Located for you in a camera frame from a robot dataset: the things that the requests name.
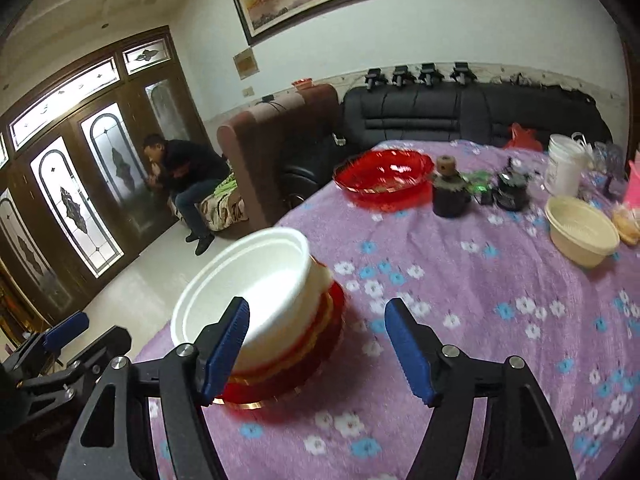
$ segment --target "red plastic bag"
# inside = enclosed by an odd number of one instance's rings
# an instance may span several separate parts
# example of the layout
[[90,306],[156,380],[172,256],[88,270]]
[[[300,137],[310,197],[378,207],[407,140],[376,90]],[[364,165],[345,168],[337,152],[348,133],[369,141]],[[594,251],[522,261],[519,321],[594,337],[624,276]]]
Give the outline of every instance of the red plastic bag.
[[504,145],[504,150],[507,148],[523,148],[534,152],[543,151],[542,144],[536,140],[535,130],[523,128],[518,123],[513,123],[509,130],[511,131],[511,140]]

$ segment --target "pink container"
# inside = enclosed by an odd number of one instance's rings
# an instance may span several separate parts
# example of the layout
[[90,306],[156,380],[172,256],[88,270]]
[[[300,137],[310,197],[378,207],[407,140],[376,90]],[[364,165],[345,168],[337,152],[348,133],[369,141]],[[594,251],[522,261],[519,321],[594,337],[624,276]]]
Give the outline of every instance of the pink container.
[[632,160],[629,161],[629,168],[631,168],[631,173],[629,174],[629,186],[625,193],[625,204],[629,206],[629,209],[636,209],[640,208],[640,173]]

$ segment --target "metal screw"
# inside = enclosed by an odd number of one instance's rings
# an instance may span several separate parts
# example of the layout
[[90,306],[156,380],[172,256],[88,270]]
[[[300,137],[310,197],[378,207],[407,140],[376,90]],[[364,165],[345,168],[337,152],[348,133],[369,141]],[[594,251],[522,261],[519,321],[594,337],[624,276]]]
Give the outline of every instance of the metal screw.
[[193,354],[195,347],[190,343],[183,343],[175,350],[180,357],[187,357]]
[[128,364],[129,364],[129,358],[124,357],[122,355],[119,357],[114,357],[111,360],[111,368],[113,368],[114,370],[120,370],[121,368],[124,368]]
[[442,347],[442,353],[446,357],[458,357],[460,355],[460,348],[454,345],[444,345]]
[[522,357],[518,357],[517,355],[512,355],[509,357],[509,364],[511,368],[516,368],[517,370],[521,370],[524,368],[524,359]]

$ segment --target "blue jeans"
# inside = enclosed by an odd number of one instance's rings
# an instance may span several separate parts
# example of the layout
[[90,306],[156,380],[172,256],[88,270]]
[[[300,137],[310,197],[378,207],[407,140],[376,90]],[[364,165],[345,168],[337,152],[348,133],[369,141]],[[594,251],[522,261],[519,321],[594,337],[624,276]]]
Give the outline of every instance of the blue jeans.
[[184,221],[198,238],[211,234],[200,215],[198,206],[207,196],[213,194],[220,182],[222,181],[216,179],[203,180],[174,195],[175,208],[180,211]]

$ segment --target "brown sofa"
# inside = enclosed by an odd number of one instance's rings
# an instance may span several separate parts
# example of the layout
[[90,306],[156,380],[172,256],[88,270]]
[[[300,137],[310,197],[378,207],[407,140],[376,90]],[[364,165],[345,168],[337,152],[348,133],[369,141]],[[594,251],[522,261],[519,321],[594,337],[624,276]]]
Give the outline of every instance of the brown sofa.
[[257,104],[218,128],[254,230],[273,226],[289,209],[278,186],[284,161],[330,136],[339,118],[335,88],[323,84]]

